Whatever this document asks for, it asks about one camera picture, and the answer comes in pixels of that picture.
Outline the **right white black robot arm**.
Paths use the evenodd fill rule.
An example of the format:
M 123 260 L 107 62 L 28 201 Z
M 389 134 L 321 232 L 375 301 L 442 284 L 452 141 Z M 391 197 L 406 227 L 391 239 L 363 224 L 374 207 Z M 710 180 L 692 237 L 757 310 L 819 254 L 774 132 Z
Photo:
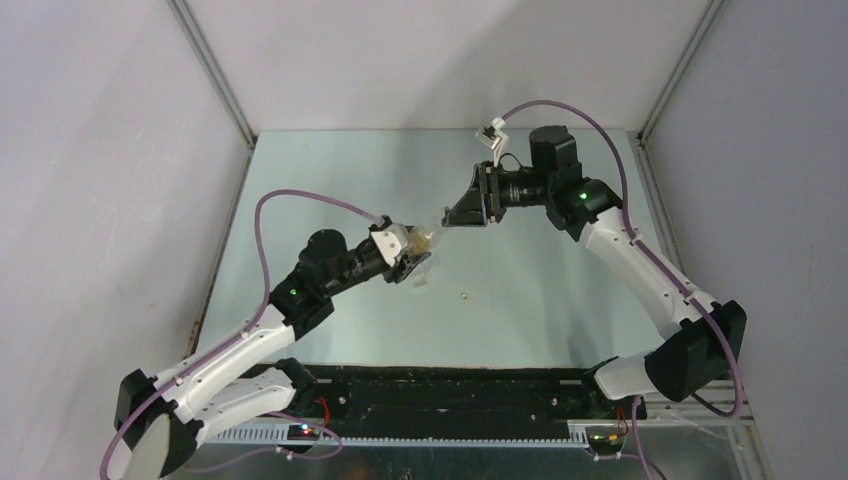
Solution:
M 577 143 L 564 126 L 529 134 L 531 164 L 507 170 L 508 142 L 496 125 L 478 139 L 493 152 L 474 167 L 466 193 L 442 219 L 445 227 L 485 227 L 511 208 L 542 206 L 559 231 L 618 274 L 653 321 L 663 342 L 652 351 L 608 360 L 593 370 L 594 383 L 581 392 L 585 411 L 606 418 L 622 399 L 659 393 L 680 402 L 732 371 L 747 314 L 734 300 L 720 303 L 655 253 L 625 222 L 623 200 L 603 181 L 586 177 Z

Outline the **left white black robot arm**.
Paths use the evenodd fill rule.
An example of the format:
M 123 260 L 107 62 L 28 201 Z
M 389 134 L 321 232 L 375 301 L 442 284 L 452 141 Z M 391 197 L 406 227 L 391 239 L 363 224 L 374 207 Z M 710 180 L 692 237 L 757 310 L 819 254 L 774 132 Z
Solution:
M 332 229 L 314 233 L 294 269 L 267 287 L 257 312 L 207 349 L 148 375 L 137 369 L 119 385 L 116 437 L 103 459 L 109 476 L 118 444 L 131 457 L 126 479 L 162 479 L 183 467 L 215 435 L 247 420 L 285 410 L 304 416 L 316 403 L 315 380 L 286 359 L 256 380 L 244 373 L 311 332 L 334 311 L 334 296 L 375 277 L 403 282 L 431 255 L 438 235 L 385 218 L 349 247 Z

